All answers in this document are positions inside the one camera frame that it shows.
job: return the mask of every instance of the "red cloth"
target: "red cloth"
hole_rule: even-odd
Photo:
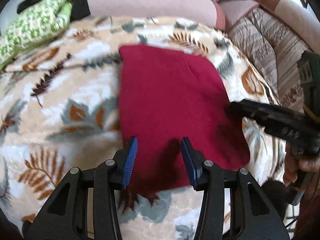
[[[222,168],[250,160],[241,118],[227,116],[229,100],[220,76],[206,58],[146,45],[123,46],[119,98],[124,142],[138,139],[128,189],[144,197],[189,185],[180,140]]]

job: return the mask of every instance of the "floral blanket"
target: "floral blanket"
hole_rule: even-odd
[[[168,17],[73,22],[57,40],[19,55],[0,75],[0,207],[20,229],[24,220],[33,221],[69,169],[96,167],[123,147],[118,48],[137,43],[207,57],[230,101],[278,104],[244,54],[225,34],[204,25]],[[260,184],[281,179],[284,142],[246,118],[243,131],[251,152],[249,171]],[[202,192],[184,187],[148,199],[116,194],[123,239],[193,238]],[[229,220],[226,190],[224,231]],[[88,231],[93,232],[92,221]]]

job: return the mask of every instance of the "silver screw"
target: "silver screw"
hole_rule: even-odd
[[[70,170],[70,173],[71,174],[76,174],[78,173],[79,169],[77,167],[73,167],[71,170]]]
[[[246,168],[241,168],[240,173],[243,175],[247,175],[249,173],[249,171]]]
[[[213,165],[213,161],[206,160],[206,161],[204,161],[204,165],[211,167]]]
[[[112,159],[106,161],[107,166],[112,166],[113,164],[115,164],[115,161]]]

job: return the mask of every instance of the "green and white pillow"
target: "green and white pillow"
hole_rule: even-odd
[[[0,70],[19,52],[57,36],[70,23],[68,0],[42,0],[22,11],[0,37]]]

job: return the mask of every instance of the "pink cushion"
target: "pink cushion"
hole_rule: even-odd
[[[249,11],[259,7],[255,0],[219,0],[219,4],[226,16],[226,32]]]
[[[174,16],[216,27],[217,10],[211,0],[88,0],[93,16]]]

